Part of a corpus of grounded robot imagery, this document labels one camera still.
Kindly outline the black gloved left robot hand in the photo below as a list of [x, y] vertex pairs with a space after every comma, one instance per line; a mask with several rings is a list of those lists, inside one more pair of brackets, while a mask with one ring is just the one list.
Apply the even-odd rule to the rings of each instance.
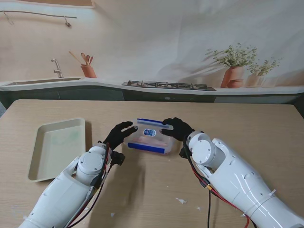
[[124, 139], [138, 130], [138, 126], [133, 125], [133, 122], [121, 122], [117, 124], [103, 141], [103, 144], [109, 144], [112, 151], [114, 151]]

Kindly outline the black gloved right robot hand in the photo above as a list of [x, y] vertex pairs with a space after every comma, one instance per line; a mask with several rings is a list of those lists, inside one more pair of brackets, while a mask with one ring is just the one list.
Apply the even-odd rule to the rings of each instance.
[[165, 119], [162, 124], [171, 125], [173, 129], [161, 129], [160, 133], [169, 137], [173, 137], [174, 139], [181, 142], [185, 137], [188, 137], [192, 132], [194, 132], [194, 129], [192, 129], [187, 123], [177, 117]]

